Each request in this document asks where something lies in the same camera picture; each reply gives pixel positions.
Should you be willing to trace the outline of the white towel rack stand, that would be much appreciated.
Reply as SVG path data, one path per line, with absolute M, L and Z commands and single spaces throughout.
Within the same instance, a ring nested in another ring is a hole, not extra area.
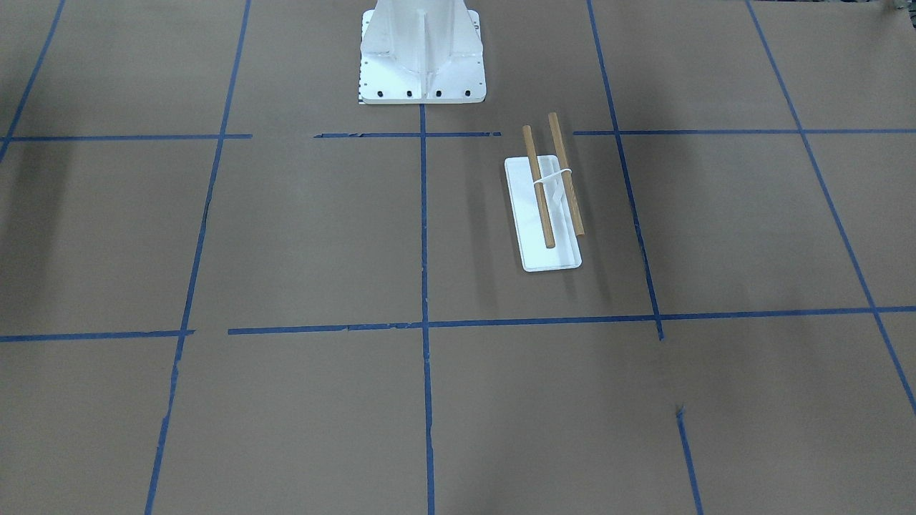
M 537 152 L 531 126 L 522 128 L 525 155 L 504 160 L 518 255 L 525 273 L 581 267 L 585 234 L 559 114 L 547 114 L 553 153 Z

